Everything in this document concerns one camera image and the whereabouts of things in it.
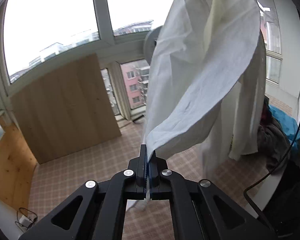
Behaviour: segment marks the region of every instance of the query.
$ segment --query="silver screw head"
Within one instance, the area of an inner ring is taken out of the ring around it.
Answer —
[[[172,174],[172,171],[170,171],[170,170],[163,170],[162,171],[163,176],[170,176],[171,174]]]
[[[211,182],[208,181],[207,179],[203,179],[203,180],[200,181],[200,185],[202,187],[209,187],[211,185]]]
[[[86,182],[86,187],[88,187],[88,188],[92,188],[95,185],[96,185],[96,182],[93,181],[93,180],[89,180],[89,181]]]
[[[133,175],[133,170],[125,170],[125,171],[123,172],[123,174],[124,174],[125,176],[127,176],[127,177],[130,177],[130,176]]]

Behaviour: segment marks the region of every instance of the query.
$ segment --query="white window frame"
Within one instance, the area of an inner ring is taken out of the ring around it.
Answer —
[[[99,58],[100,69],[107,68],[109,71],[114,96],[121,115],[131,120],[135,114],[130,109],[120,64],[145,58],[143,42],[148,32],[114,36],[107,0],[93,0],[100,40],[60,53],[26,72],[10,84],[3,47],[3,24],[7,1],[3,0],[0,5],[0,110],[7,110],[8,116],[16,122],[12,114],[11,96],[47,73],[69,62],[96,53]]]
[[[281,60],[281,64],[282,64],[282,60],[283,60],[282,54],[273,52],[271,50],[266,50],[266,55],[269,56],[269,57],[273,57],[273,58]],[[272,81],[271,79],[268,79],[268,78],[266,78],[266,82],[269,83],[269,84],[271,84],[271,85],[273,85],[273,86],[278,87],[279,86],[279,82],[280,82],[280,74],[279,74],[279,81],[278,81],[278,83],[275,82],[275,81]]]
[[[133,70],[130,70],[130,71],[126,72],[126,74],[127,74],[128,79],[133,79],[133,78],[136,77],[136,75],[135,75],[135,73],[134,73]]]

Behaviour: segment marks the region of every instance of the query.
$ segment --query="tiled floor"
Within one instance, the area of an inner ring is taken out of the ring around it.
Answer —
[[[139,154],[142,119],[121,128],[122,136],[89,149],[41,164],[36,168],[29,209],[41,219],[89,179],[104,181],[127,168]],[[196,146],[167,160],[168,167],[186,179],[202,179]],[[255,154],[239,161],[228,159],[211,179],[241,206],[246,205],[243,190],[266,174],[265,159]],[[251,190],[255,195],[258,189]],[[150,201],[145,210],[131,208],[126,213],[122,239],[174,239],[168,201]]]

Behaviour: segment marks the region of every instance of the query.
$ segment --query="black cable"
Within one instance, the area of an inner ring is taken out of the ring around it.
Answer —
[[[22,209],[27,210],[28,212],[34,214],[34,215],[35,215],[35,218],[32,220],[30,217],[26,216],[26,215],[22,212]],[[19,216],[18,216],[18,213],[19,213],[19,212],[31,221],[31,224],[30,224],[28,227],[24,226],[23,224],[21,224],[21,223],[19,222]],[[31,227],[34,225],[34,223],[37,221],[37,219],[38,219],[38,215],[37,215],[36,213],[34,213],[34,212],[31,211],[31,210],[28,210],[27,208],[22,208],[22,207],[21,207],[21,208],[19,208],[19,209],[17,210],[17,221],[15,221],[14,223],[17,225],[18,228],[20,228],[20,230],[21,230],[22,232],[24,232],[24,231],[22,230],[21,227],[24,227],[24,228],[26,228],[26,230],[28,230],[29,228],[31,228]]]
[[[269,227],[269,229],[271,231],[274,232],[274,228],[272,227],[271,223],[269,222],[269,220],[266,218],[266,216],[263,214],[263,212],[261,211],[261,209],[253,202],[253,200],[248,196],[247,192],[252,189],[253,187],[255,187],[256,185],[258,185],[260,182],[264,181],[267,177],[269,177],[272,173],[274,173],[274,171],[280,166],[280,164],[282,163],[282,161],[286,158],[286,156],[288,155],[288,153],[290,152],[294,142],[296,141],[297,135],[299,133],[300,130],[300,122],[298,125],[298,129],[297,132],[289,146],[289,148],[287,149],[286,153],[283,155],[283,157],[279,160],[279,162],[277,163],[277,165],[270,171],[268,172],[268,174],[266,174],[263,178],[261,178],[260,180],[258,180],[256,183],[252,184],[251,186],[247,187],[244,191],[243,191],[243,196],[245,197],[245,199],[248,201],[248,203],[250,204],[250,206],[255,210],[255,212],[258,214],[258,216],[264,221],[264,223],[266,223],[266,225]]]

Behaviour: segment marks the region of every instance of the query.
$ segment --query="wooden board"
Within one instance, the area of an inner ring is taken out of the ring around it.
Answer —
[[[121,135],[95,54],[35,80],[11,102],[39,163]]]
[[[28,208],[37,160],[15,124],[5,126],[0,140],[0,199],[15,210]]]

